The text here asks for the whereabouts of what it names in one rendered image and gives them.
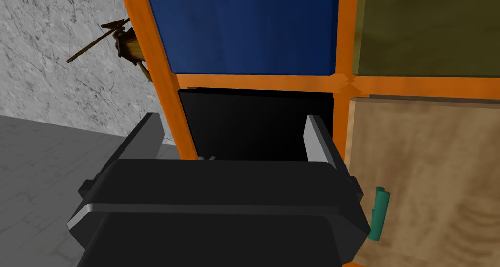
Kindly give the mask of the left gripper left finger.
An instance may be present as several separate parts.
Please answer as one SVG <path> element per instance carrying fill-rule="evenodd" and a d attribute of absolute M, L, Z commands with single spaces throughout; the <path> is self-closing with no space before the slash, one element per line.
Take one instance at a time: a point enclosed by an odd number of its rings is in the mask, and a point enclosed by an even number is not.
<path fill-rule="evenodd" d="M 146 113 L 117 149 L 118 159 L 155 159 L 165 136 L 159 113 Z"/>

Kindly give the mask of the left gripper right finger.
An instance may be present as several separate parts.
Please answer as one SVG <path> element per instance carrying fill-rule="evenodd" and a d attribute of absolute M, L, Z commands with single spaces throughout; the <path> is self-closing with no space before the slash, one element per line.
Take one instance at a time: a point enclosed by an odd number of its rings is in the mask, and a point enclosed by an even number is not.
<path fill-rule="evenodd" d="M 303 140 L 309 162 L 327 162 L 336 170 L 347 169 L 319 115 L 307 115 Z"/>

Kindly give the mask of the black drawer front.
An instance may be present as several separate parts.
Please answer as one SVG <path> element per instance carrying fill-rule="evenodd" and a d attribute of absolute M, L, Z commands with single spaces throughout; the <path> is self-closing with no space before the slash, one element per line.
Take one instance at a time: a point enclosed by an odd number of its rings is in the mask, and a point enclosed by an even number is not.
<path fill-rule="evenodd" d="M 217 160 L 306 161 L 306 117 L 333 127 L 331 93 L 248 89 L 179 90 L 197 155 Z"/>

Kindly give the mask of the orange cupboard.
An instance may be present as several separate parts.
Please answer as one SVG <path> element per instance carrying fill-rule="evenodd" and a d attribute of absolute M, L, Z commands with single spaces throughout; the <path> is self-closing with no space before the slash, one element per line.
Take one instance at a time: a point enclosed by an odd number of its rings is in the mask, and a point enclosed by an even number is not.
<path fill-rule="evenodd" d="M 149 0 L 123 0 L 146 62 L 154 79 L 162 110 L 182 159 L 194 158 L 195 146 L 188 132 L 178 91 L 180 89 L 232 88 L 332 92 L 333 141 L 343 159 L 352 156 L 353 125 L 357 97 L 384 93 L 396 97 L 437 97 L 467 100 L 499 99 L 493 88 L 500 87 L 495 78 L 460 77 L 358 77 L 348 73 L 347 57 L 353 53 L 354 11 L 356 0 L 340 1 L 336 64 L 340 73 L 330 76 L 311 75 L 211 75 L 174 74 L 169 66 Z M 411 235 L 422 234 L 424 227 L 410 223 L 411 212 L 425 208 L 442 208 L 444 202 L 425 204 L 416 192 L 407 189 L 408 201 L 390 203 L 398 215 L 386 219 L 380 241 L 368 240 L 350 263 L 342 267 L 500 267 L 500 193 L 493 188 L 500 176 L 472 173 L 478 177 L 472 189 L 454 192 L 450 213 L 436 216 L 427 225 L 429 240 L 417 242 Z"/>

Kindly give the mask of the brown twig ornament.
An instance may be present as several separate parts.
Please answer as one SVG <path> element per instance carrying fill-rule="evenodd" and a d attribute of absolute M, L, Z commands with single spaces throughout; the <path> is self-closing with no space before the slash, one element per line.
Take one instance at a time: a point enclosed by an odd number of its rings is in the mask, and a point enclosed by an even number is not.
<path fill-rule="evenodd" d="M 80 49 L 76 54 L 72 55 L 66 62 L 70 63 L 78 58 L 80 55 L 88 51 L 90 48 L 95 46 L 98 42 L 102 41 L 108 35 L 112 35 L 115 44 L 114 47 L 117 50 L 118 57 L 124 58 L 131 62 L 134 66 L 140 67 L 142 73 L 146 76 L 149 82 L 153 82 L 150 72 L 144 66 L 145 58 L 140 48 L 136 32 L 131 27 L 125 30 L 124 25 L 130 21 L 127 19 L 120 19 L 118 21 L 113 21 L 110 23 L 102 24 L 101 28 L 108 29 L 106 33 L 101 35 L 96 40 L 92 41 L 90 44 Z"/>

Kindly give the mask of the light wooden drawer front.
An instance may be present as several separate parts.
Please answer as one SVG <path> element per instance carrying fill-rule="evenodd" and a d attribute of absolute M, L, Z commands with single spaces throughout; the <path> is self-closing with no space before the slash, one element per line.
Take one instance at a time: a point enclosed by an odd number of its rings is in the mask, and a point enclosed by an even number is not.
<path fill-rule="evenodd" d="M 364 267 L 500 267 L 500 102 L 356 98 L 346 162 L 364 191 L 390 192 Z"/>

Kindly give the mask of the blue drawer front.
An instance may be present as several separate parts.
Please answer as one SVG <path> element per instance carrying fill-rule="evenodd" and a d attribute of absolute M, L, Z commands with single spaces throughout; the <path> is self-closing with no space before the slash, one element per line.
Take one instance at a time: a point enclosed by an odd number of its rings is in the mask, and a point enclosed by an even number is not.
<path fill-rule="evenodd" d="M 339 0 L 149 0 L 176 74 L 331 75 Z"/>

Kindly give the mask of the olive green drawer front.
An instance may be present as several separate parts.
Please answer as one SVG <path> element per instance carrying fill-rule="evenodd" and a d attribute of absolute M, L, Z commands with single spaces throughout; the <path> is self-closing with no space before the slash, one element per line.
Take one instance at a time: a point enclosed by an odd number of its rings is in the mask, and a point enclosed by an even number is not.
<path fill-rule="evenodd" d="M 352 72 L 500 77 L 500 0 L 358 0 Z"/>

